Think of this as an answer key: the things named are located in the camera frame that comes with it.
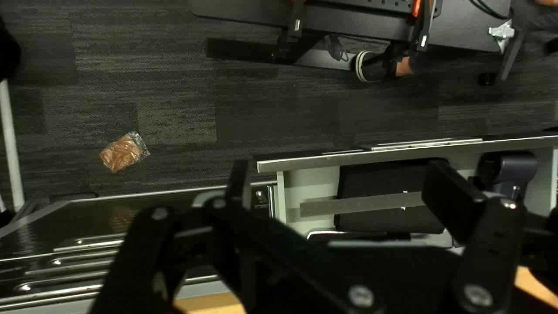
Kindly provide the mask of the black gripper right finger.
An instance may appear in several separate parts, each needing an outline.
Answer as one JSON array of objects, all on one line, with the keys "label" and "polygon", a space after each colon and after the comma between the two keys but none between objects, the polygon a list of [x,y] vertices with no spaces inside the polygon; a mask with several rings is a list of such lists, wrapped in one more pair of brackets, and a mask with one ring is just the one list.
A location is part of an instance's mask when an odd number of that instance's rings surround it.
[{"label": "black gripper right finger", "polygon": [[462,245],[450,278],[457,314],[508,314],[523,245],[527,209],[502,195],[487,196],[448,162],[426,169],[422,200]]}]

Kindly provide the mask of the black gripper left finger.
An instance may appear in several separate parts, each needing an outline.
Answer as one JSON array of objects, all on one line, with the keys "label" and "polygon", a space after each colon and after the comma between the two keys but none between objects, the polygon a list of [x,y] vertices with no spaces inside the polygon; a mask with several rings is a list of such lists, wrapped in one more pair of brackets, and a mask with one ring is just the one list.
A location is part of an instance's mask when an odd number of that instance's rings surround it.
[{"label": "black gripper left finger", "polygon": [[241,285],[241,261],[216,214],[251,207],[251,160],[236,160],[223,195],[201,205],[140,210],[121,244],[89,314],[180,314],[175,298],[197,266],[213,266]]}]

